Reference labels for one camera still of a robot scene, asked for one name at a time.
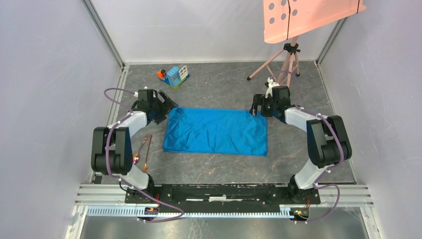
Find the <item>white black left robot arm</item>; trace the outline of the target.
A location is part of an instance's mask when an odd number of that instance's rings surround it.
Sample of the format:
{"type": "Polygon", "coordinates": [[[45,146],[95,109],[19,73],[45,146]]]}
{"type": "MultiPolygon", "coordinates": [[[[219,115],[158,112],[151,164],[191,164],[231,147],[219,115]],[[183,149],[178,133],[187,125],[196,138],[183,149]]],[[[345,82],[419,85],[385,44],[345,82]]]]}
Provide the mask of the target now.
{"type": "Polygon", "coordinates": [[[127,114],[108,126],[93,131],[91,168],[95,173],[109,175],[138,190],[137,196],[145,203],[156,198],[156,189],[150,186],[152,178],[133,163],[131,138],[151,122],[160,124],[168,113],[178,106],[164,91],[141,89],[129,91],[136,97],[127,114]]]}

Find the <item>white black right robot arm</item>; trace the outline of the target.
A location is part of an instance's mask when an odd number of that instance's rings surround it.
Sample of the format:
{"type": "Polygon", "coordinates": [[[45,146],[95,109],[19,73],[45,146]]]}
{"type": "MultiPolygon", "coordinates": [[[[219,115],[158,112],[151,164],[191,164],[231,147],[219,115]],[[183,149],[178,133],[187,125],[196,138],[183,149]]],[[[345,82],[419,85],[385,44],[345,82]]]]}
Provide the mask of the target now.
{"type": "Polygon", "coordinates": [[[250,114],[275,117],[307,134],[308,160],[288,183],[291,202],[300,203],[311,189],[320,189],[318,181],[352,156],[352,147],[342,117],[324,116],[293,105],[287,86],[275,86],[266,94],[255,94],[250,114]]]}

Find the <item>blue cloth napkin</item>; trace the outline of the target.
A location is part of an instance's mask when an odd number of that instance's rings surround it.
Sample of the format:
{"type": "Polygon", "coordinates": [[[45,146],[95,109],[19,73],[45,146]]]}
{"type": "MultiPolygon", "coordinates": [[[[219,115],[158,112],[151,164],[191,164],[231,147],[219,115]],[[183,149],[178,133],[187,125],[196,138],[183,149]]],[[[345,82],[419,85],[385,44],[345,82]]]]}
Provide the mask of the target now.
{"type": "Polygon", "coordinates": [[[266,156],[267,120],[247,110],[177,107],[170,111],[163,150],[266,156]]]}

